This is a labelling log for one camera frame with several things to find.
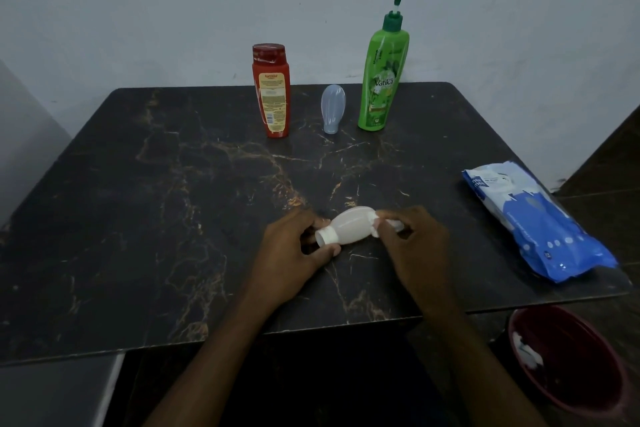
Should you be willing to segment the green pump bottle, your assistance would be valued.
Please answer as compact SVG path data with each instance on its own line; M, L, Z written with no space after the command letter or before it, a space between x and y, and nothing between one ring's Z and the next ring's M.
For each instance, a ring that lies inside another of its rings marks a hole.
M358 116L358 127L365 131L385 127L403 72L410 35L402 28L400 3L394 0L394 8L385 14L367 49Z

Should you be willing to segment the white crumpled tissue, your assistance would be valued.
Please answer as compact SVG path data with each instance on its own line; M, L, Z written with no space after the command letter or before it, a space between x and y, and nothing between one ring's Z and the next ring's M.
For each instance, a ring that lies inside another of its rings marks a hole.
M526 368L536 370L544 366L542 356L526 344L518 332L511 334L511 340L519 360Z

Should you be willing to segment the red shampoo bottle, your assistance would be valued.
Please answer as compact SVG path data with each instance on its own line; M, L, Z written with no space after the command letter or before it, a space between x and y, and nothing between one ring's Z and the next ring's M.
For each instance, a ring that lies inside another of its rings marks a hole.
M291 79L285 47L254 44L252 55L253 80L266 135L271 139L285 138L291 116Z

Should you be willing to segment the dark red waste bin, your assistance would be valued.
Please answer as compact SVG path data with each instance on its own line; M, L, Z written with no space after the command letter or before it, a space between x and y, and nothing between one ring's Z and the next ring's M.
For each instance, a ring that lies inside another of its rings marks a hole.
M521 363L513 332L542 356L543 367L529 370ZM592 325L563 307L514 310L494 346L517 384L537 401L590 418L618 417L626 406L630 382L620 357Z

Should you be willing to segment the person's left forearm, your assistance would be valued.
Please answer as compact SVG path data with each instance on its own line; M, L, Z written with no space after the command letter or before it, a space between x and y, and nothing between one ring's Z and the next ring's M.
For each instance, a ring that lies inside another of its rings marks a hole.
M273 290L247 287L142 427L217 427L244 359L282 302Z

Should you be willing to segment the person's left hand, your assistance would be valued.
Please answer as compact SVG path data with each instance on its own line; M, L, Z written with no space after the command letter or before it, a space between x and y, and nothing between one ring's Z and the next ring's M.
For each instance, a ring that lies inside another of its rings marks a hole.
M299 293L322 268L303 263L302 247L314 244L314 231L329 223L307 208L294 209L270 223L246 281L247 300L269 315Z

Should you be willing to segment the person's right forearm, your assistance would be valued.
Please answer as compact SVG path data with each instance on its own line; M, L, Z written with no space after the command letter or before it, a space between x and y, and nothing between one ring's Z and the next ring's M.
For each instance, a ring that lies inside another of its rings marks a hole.
M474 427L548 427L452 295L428 294L417 304L444 346Z

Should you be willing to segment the person's right hand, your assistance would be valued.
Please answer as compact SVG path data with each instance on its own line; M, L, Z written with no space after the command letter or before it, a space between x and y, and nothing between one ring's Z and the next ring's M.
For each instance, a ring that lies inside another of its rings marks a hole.
M399 257L390 257L396 275L425 316L456 308L449 281L449 232L422 205L380 210L403 239Z

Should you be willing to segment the translucent blue squeeze bottle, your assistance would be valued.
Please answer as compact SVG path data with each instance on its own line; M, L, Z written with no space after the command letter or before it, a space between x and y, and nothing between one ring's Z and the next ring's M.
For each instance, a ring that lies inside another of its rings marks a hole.
M337 84L327 86L321 96L321 114L323 117L323 131L333 135L339 130L339 125L346 109L346 93Z

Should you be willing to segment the blue white wipes packet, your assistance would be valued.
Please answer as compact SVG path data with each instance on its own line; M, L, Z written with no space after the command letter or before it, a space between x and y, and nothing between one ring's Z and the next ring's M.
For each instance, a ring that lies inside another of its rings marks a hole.
M522 258L537 275L559 284L597 267L618 267L614 255L516 162L481 165L461 174L511 233Z

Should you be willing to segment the small white squeeze bottle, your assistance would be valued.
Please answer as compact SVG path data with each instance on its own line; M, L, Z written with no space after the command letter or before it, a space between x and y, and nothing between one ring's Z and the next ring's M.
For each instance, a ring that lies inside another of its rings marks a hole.
M313 233L313 243L319 247L325 245L350 245L363 241L367 237L380 238L375 225L380 210L369 206L348 208L338 214L330 223Z

